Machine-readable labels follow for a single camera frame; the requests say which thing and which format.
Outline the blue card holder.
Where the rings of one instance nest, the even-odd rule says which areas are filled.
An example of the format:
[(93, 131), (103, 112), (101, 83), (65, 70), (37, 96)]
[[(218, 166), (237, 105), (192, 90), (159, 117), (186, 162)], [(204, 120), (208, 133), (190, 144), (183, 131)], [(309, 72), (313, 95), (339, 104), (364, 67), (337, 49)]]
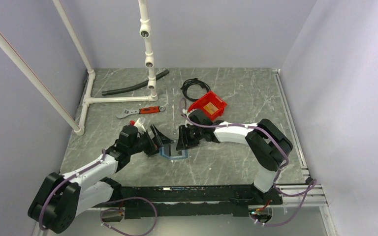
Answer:
[(176, 150), (178, 140), (175, 139), (170, 144), (166, 144), (159, 149), (159, 153), (162, 157), (168, 160), (181, 160), (189, 158), (188, 150)]

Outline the red plastic bin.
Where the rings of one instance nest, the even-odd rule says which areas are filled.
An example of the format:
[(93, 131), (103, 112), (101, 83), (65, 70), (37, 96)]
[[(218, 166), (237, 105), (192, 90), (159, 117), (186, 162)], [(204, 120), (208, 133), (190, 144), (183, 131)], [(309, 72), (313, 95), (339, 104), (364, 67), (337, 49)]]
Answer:
[(223, 99), (213, 91), (209, 91), (192, 103), (188, 108), (188, 112), (200, 109), (211, 121), (215, 121), (218, 117), (223, 115), (226, 107), (227, 103)]

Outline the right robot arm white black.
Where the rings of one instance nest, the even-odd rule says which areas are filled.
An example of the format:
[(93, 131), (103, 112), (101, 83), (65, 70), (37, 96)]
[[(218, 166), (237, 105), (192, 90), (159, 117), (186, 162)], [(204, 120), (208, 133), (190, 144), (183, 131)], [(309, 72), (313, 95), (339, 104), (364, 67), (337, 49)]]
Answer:
[(269, 119), (260, 122), (242, 124), (224, 120), (212, 121), (206, 114), (195, 109), (182, 110), (186, 120), (179, 126), (179, 138), (176, 150), (197, 147), (201, 140), (213, 143), (237, 143), (247, 145), (259, 163), (257, 175), (253, 181), (252, 199), (263, 204), (270, 199), (274, 182), (282, 164), (288, 162), (288, 155), (293, 150), (292, 142)]

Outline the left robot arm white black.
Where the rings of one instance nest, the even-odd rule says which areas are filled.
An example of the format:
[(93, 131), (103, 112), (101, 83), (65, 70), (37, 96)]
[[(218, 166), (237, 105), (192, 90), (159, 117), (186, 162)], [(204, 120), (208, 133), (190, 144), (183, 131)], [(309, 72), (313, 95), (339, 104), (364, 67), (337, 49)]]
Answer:
[(110, 178), (129, 162), (132, 155), (157, 154), (161, 147), (173, 143), (154, 125), (150, 130), (126, 125), (114, 144), (81, 168), (65, 173), (50, 173), (43, 181), (28, 209), (28, 217), (42, 230), (57, 234), (65, 231), (74, 218), (98, 204), (114, 207), (123, 197), (122, 185)]

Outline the red handled adjustable wrench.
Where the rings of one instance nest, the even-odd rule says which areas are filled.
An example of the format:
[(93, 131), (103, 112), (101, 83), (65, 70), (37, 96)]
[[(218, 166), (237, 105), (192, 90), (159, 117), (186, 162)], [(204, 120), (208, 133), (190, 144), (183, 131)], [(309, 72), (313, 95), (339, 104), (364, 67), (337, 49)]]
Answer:
[(116, 115), (116, 118), (123, 119), (126, 118), (127, 116), (134, 115), (134, 114), (154, 114), (154, 113), (160, 113), (164, 112), (165, 107), (164, 106), (151, 106), (151, 107), (146, 107), (146, 108), (140, 108), (140, 109), (124, 109), (122, 113)]

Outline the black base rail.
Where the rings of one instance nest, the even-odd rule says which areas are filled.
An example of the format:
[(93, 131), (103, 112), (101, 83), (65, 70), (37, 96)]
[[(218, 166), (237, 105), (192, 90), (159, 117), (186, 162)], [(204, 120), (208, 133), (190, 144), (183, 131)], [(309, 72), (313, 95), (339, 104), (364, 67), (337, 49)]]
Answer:
[(93, 207), (117, 207), (119, 199), (126, 199), (123, 207), (126, 219), (158, 216), (232, 215), (247, 217), (249, 210), (265, 204), (280, 206), (282, 197), (276, 190), (260, 193), (252, 184), (122, 187), (120, 193)]

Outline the white PVC pipe frame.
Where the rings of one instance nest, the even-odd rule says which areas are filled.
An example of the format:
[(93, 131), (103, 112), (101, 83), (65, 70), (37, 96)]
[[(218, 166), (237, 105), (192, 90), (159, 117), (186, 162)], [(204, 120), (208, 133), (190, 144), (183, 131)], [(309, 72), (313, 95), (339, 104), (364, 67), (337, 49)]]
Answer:
[(86, 53), (74, 31), (72, 24), (63, 8), (62, 3), (59, 0), (53, 1), (53, 4), (67, 29), (86, 69), (87, 69), (87, 83), (85, 87), (85, 94), (82, 101), (82, 110), (80, 114), (79, 122), (76, 123), (71, 115), (68, 114), (66, 109), (60, 104), (55, 96), (46, 88), (43, 82), (39, 79), (37, 74), (31, 69), (31, 67), (25, 62), (25, 60), (19, 55), (15, 48), (8, 42), (8, 40), (0, 32), (0, 48), (9, 57), (9, 59), (19, 68), (19, 70), (26, 76), (26, 78), (38, 89), (43, 97), (53, 106), (58, 114), (68, 123), (73, 131), (81, 136), (85, 132), (85, 122), (89, 106), (94, 103), (119, 103), (119, 102), (137, 102), (137, 101), (157, 101), (157, 80), (155, 73), (155, 60), (152, 46), (152, 29), (151, 22), (148, 14), (147, 2), (140, 0), (139, 12), (140, 12), (140, 30), (139, 35), (144, 39), (145, 43), (145, 66), (148, 69), (148, 84), (147, 89), (150, 91), (150, 95), (136, 96), (136, 97), (113, 97), (113, 98), (95, 98), (91, 96), (94, 80), (96, 77), (95, 70), (92, 68), (90, 61), (88, 60)]

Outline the aluminium rail right side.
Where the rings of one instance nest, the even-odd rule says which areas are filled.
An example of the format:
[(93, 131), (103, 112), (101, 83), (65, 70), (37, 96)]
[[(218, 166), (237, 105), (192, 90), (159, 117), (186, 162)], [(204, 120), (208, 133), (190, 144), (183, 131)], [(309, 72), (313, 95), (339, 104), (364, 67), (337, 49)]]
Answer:
[[(272, 73), (275, 76), (275, 81), (277, 83), (278, 90), (279, 90), (279, 93), (280, 93), (280, 96), (281, 96), (281, 99), (282, 99), (285, 116), (286, 116), (286, 119), (288, 120), (288, 127), (289, 127), (291, 134), (292, 134), (292, 142), (294, 144), (294, 148), (296, 150), (297, 156), (298, 156), (299, 161), (300, 161), (302, 176), (303, 176), (303, 179), (306, 180), (307, 178), (311, 177), (311, 174), (310, 174), (309, 168), (307, 166), (307, 163), (306, 163), (303, 151), (302, 151), (301, 144), (299, 142), (299, 138), (298, 138), (298, 135), (297, 135), (297, 132), (296, 132), (296, 129), (295, 129), (293, 118), (291, 116), (291, 112), (290, 112), (288, 102), (287, 102), (287, 99), (286, 99), (286, 96), (285, 96), (285, 93), (284, 93), (284, 89), (282, 87), (279, 72), (280, 72), (280, 69), (272, 69)], [(321, 186), (316, 187), (316, 189), (321, 190), (322, 194), (319, 194), (319, 195), (308, 194), (307, 197), (306, 197), (306, 200), (303, 203), (303, 207), (318, 207), (319, 209), (322, 209), (323, 207), (328, 207), (328, 204), (327, 204), (325, 195), (323, 193), (322, 187)]]

